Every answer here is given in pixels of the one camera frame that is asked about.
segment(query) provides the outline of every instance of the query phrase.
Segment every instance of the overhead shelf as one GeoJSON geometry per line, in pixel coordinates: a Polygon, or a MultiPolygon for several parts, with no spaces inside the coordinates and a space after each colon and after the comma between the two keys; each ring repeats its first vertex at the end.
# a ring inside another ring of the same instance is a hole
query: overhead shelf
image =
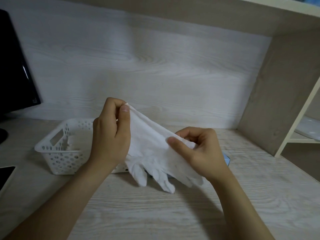
{"type": "Polygon", "coordinates": [[[277,36],[320,28],[320,8],[293,0],[65,0],[277,36]]]}
{"type": "Polygon", "coordinates": [[[320,140],[314,140],[308,137],[305,137],[297,132],[294,132],[288,142],[292,143],[320,143],[320,140]]]}

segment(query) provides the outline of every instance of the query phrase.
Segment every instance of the wooden desk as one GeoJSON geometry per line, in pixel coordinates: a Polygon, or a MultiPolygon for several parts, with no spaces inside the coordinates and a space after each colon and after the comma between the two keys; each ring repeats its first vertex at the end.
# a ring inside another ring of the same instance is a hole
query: wooden desk
{"type": "MultiPolygon", "coordinates": [[[[58,123],[33,119],[0,123],[9,132],[0,145],[0,166],[18,166],[0,198],[0,238],[70,178],[52,175],[33,149],[58,123]]],[[[237,130],[216,131],[223,151],[231,158],[231,170],[274,237],[318,239],[320,184],[286,159],[267,154],[237,130]]],[[[209,182],[201,188],[172,182],[175,194],[163,192],[151,179],[147,187],[138,187],[129,173],[110,175],[89,201],[69,239],[224,239],[222,208],[209,182]]]]}

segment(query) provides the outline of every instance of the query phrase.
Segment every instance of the person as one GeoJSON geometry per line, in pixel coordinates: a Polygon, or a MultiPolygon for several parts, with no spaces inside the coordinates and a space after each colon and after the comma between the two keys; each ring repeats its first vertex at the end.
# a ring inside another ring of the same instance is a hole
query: person
{"type": "MultiPolygon", "coordinates": [[[[93,123],[89,160],[47,202],[4,239],[67,239],[86,204],[112,170],[125,161],[130,146],[126,102],[108,98],[93,123]]],[[[198,144],[190,149],[174,137],[168,144],[205,177],[220,199],[232,239],[274,239],[226,165],[213,129],[187,127],[176,133],[198,144]]]]}

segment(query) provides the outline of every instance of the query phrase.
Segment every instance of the basket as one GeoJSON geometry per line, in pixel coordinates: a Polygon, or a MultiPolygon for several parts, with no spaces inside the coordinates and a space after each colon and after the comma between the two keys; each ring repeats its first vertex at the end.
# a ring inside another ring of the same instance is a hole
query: basket
{"type": "MultiPolygon", "coordinates": [[[[61,122],[53,131],[34,147],[40,152],[51,171],[55,175],[75,174],[89,159],[90,152],[81,150],[67,150],[68,138],[76,135],[76,131],[85,130],[93,133],[94,119],[69,119],[61,122]]],[[[112,173],[127,172],[126,164],[119,164],[112,173]]]]}

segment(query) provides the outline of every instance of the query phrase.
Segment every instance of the monitor stand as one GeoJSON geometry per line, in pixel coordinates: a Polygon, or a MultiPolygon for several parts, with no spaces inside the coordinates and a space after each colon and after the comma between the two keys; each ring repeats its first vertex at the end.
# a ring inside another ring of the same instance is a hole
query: monitor stand
{"type": "Polygon", "coordinates": [[[0,144],[8,138],[8,132],[5,129],[0,128],[0,144]]]}

